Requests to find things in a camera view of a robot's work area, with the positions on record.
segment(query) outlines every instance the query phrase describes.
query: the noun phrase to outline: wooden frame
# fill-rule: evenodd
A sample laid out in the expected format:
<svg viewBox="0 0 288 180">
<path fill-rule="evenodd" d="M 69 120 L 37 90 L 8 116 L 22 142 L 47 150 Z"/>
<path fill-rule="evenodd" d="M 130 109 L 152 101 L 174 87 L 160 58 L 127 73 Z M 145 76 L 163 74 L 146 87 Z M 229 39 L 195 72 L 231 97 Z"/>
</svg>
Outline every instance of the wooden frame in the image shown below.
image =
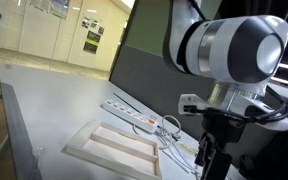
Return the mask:
<svg viewBox="0 0 288 180">
<path fill-rule="evenodd" d="M 162 179 L 156 142 L 101 121 L 87 123 L 65 151 L 134 178 Z"/>
</svg>

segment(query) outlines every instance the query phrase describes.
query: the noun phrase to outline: floor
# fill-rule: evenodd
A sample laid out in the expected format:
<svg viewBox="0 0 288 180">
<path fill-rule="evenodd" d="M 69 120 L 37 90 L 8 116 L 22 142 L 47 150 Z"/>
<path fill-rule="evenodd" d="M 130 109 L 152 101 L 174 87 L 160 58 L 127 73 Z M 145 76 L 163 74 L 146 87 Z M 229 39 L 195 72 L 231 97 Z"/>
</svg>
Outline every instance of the floor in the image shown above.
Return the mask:
<svg viewBox="0 0 288 180">
<path fill-rule="evenodd" d="M 0 49 L 0 64 L 1 63 L 16 64 L 104 80 L 109 78 L 109 72 L 89 69 L 77 65 L 68 64 L 65 62 L 27 55 L 6 49 Z M 0 99 L 0 143 L 3 141 L 6 134 L 7 127 L 3 109 L 3 101 Z M 8 148 L 7 152 L 0 159 L 0 180 L 15 179 L 16 176 L 13 166 L 12 152 L 11 148 Z"/>
</svg>

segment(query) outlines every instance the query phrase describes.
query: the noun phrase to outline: white table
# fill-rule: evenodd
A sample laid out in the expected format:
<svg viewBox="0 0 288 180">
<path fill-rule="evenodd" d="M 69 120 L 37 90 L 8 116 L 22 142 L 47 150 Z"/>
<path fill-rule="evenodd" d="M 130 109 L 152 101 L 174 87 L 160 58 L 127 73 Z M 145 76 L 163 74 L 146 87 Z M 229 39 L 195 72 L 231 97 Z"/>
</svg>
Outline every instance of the white table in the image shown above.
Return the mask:
<svg viewBox="0 0 288 180">
<path fill-rule="evenodd" d="M 158 114 L 132 98 L 109 81 L 50 72 L 45 70 L 0 65 L 0 82 L 5 106 L 17 178 L 30 177 L 32 147 L 44 147 L 39 169 L 40 179 L 132 179 L 90 162 L 70 156 L 63 151 L 68 141 L 90 120 L 98 119 L 126 131 L 132 126 L 100 107 L 106 99 L 125 104 L 116 93 L 143 114 Z M 166 122 L 168 127 L 175 128 Z M 156 141 L 155 136 L 141 133 Z M 181 141 L 197 148 L 198 142 L 184 132 Z M 195 179 L 185 173 L 164 153 L 160 153 L 163 179 Z M 231 167 L 228 177 L 243 179 Z"/>
</svg>

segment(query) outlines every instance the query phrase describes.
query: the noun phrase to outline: power strip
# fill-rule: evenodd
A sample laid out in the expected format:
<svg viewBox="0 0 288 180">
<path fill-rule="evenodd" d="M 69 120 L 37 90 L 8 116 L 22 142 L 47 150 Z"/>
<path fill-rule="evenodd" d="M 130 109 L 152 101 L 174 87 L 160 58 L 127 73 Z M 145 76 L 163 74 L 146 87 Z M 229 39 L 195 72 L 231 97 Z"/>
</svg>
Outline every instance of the power strip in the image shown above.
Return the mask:
<svg viewBox="0 0 288 180">
<path fill-rule="evenodd" d="M 154 133 L 157 129 L 158 122 L 156 120 L 141 114 L 132 108 L 126 107 L 114 100 L 106 100 L 102 104 L 102 108 L 147 132 Z"/>
</svg>

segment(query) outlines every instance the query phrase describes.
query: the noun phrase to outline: white wall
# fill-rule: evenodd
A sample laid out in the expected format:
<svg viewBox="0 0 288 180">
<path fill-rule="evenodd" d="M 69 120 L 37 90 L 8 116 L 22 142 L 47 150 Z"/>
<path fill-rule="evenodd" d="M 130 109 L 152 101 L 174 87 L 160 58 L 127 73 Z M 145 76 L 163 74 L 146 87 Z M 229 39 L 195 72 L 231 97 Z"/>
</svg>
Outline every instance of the white wall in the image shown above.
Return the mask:
<svg viewBox="0 0 288 180">
<path fill-rule="evenodd" d="M 31 6 L 30 0 L 22 0 L 21 6 L 18 0 L 0 0 L 0 48 L 109 71 L 129 17 L 112 1 L 71 0 L 63 20 Z M 101 20 L 105 28 L 96 54 L 83 50 L 88 32 L 81 26 L 84 16 Z"/>
</svg>

